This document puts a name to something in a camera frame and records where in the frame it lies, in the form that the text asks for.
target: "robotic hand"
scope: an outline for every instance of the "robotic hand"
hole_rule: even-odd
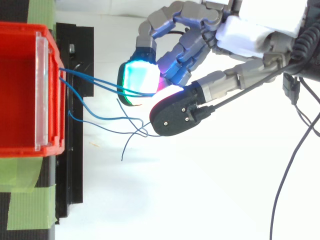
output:
[[[152,13],[140,25],[136,50],[130,60],[121,65],[118,84],[127,86],[124,83],[126,66],[142,61],[157,65],[160,70],[158,75],[155,71],[157,81],[160,74],[160,82],[156,83],[154,91],[169,85],[183,87],[183,91],[160,101],[150,113],[150,122],[161,136],[176,135],[197,126],[216,109],[272,82],[283,72],[286,72],[285,94],[292,104],[296,104],[300,86],[292,75],[320,80],[319,16],[319,0],[175,1]],[[189,28],[173,50],[156,62],[155,39],[168,34],[176,23]],[[215,71],[186,86],[191,72],[210,51],[244,63],[225,71]],[[201,107],[234,90],[242,91],[218,105]],[[132,105],[125,97],[119,98],[124,104]]]

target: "green tape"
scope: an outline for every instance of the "green tape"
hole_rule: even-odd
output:
[[[0,193],[32,192],[42,161],[42,157],[0,158]]]
[[[16,182],[17,161],[14,158],[0,158],[0,186],[15,186]]]
[[[29,0],[28,24],[44,24],[54,29],[56,16],[55,0]]]
[[[35,188],[33,192],[11,193],[7,230],[50,229],[57,221],[56,186]]]

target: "blue wire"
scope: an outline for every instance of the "blue wire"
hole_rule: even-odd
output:
[[[65,69],[65,68],[60,68],[60,70],[66,72],[66,73],[69,73],[69,74],[76,75],[76,76],[78,76],[78,77],[80,77],[82,79],[85,79],[85,80],[90,79],[92,81],[97,81],[97,82],[100,82],[100,83],[104,83],[104,84],[113,86],[115,88],[130,92],[130,93],[133,93],[133,94],[141,95],[141,96],[144,96],[144,97],[152,97],[153,95],[155,95],[154,93],[142,93],[142,92],[138,92],[138,91],[133,91],[133,90],[127,89],[125,87],[122,87],[122,86],[116,85],[114,83],[111,83],[109,81],[104,81],[104,80],[95,78],[93,76],[89,76],[89,75],[84,74],[82,72],[78,72],[78,71],[74,71],[74,70],[70,70],[70,69]]]
[[[93,80],[91,80],[91,79],[89,79],[89,78],[87,78],[87,77],[81,77],[83,80],[86,80],[87,82],[89,82],[89,83],[91,83],[91,84],[94,84],[94,85],[96,85],[96,86],[98,86],[98,87],[100,87],[100,88],[102,88],[102,89],[105,89],[105,90],[108,90],[108,91],[110,91],[110,92],[112,92],[112,93],[114,93],[114,94],[118,94],[118,95],[121,95],[121,96],[125,96],[125,97],[132,97],[132,98],[150,98],[150,96],[142,96],[142,95],[130,95],[130,94],[125,94],[125,93],[123,93],[123,92],[120,92],[120,91],[116,91],[116,90],[113,90],[113,89],[111,89],[111,88],[109,88],[109,87],[107,87],[107,86],[103,86],[103,85],[101,85],[101,84],[99,84],[99,83],[96,83],[95,81],[93,81]]]
[[[137,134],[137,132],[139,132],[140,130],[144,129],[146,126],[148,126],[151,122],[148,122],[146,125],[144,125],[143,127],[139,128],[137,131],[135,131],[128,139],[128,141],[126,141],[126,144],[124,145],[124,149],[122,151],[122,155],[121,155],[121,161],[124,160],[124,155],[125,155],[125,151],[127,149],[127,146],[128,146],[128,143],[130,141],[130,139],[135,135]]]
[[[75,120],[75,121],[77,121],[77,122],[86,123],[86,124],[91,124],[91,125],[94,125],[94,126],[96,126],[96,127],[98,127],[98,128],[101,128],[101,129],[103,129],[103,130],[106,130],[106,131],[111,132],[111,133],[114,133],[114,134],[136,134],[136,135],[139,135],[139,136],[144,137],[144,138],[146,137],[145,135],[142,135],[142,134],[140,134],[140,133],[134,133],[134,132],[118,132],[118,131],[109,130],[109,129],[104,128],[104,127],[102,127],[102,126],[99,126],[98,124],[95,124],[95,123],[93,123],[93,122],[85,121],[85,120],[81,120],[81,119],[75,118],[75,117],[72,115],[72,113],[70,112],[70,110],[68,111],[68,115],[69,115],[73,120]]]
[[[116,100],[118,101],[118,104],[119,104],[122,112],[124,113],[124,115],[125,115],[126,117],[128,117],[128,115],[127,115],[126,111],[124,110],[123,106],[121,105],[119,99],[116,99]],[[140,133],[144,134],[144,132],[141,131],[141,130],[139,130],[139,129],[137,128],[137,126],[136,126],[130,119],[129,119],[129,121],[130,121],[130,123],[134,126],[134,128],[135,128],[136,130],[138,130]],[[150,134],[149,134],[149,137],[155,137],[155,138],[157,138],[157,137],[161,137],[161,136],[160,136],[160,135],[150,135]]]
[[[134,117],[101,117],[96,114],[94,114],[90,108],[86,105],[86,103],[83,101],[80,94],[68,83],[66,82],[62,77],[59,77],[60,81],[63,82],[69,89],[73,91],[73,93],[77,96],[77,98],[80,100],[80,102],[83,104],[85,109],[96,119],[105,120],[105,121],[114,121],[114,120],[137,120],[142,123],[142,129],[146,132],[146,135],[148,136],[148,131],[144,128],[144,121],[140,118],[134,118]]]

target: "screw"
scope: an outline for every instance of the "screw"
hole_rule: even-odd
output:
[[[69,45],[69,53],[70,54],[75,54],[75,45],[74,44],[70,44]]]

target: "white background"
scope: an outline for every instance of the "white background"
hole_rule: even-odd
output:
[[[94,75],[114,83],[120,64],[135,50],[143,22],[76,12],[57,12],[56,20],[95,28]],[[159,39],[157,56],[170,51],[178,37]],[[210,54],[192,80],[235,64]],[[307,82],[320,93],[319,83]],[[122,116],[114,94],[94,91],[95,97],[85,99],[93,112]],[[303,87],[298,105],[311,119],[320,112]],[[148,122],[147,106],[126,110]],[[84,118],[93,120],[86,111]],[[134,131],[125,120],[95,123]],[[284,95],[282,77],[188,132],[133,137],[124,162],[121,153],[129,136],[84,124],[84,203],[71,206],[69,217],[56,226],[56,239],[269,239],[275,194],[306,129]],[[278,202],[274,240],[320,239],[319,143],[311,133],[296,156]]]
[[[59,11],[90,12],[113,16],[148,17],[150,13],[169,6],[175,0],[56,0]],[[188,0],[200,3],[201,0]]]

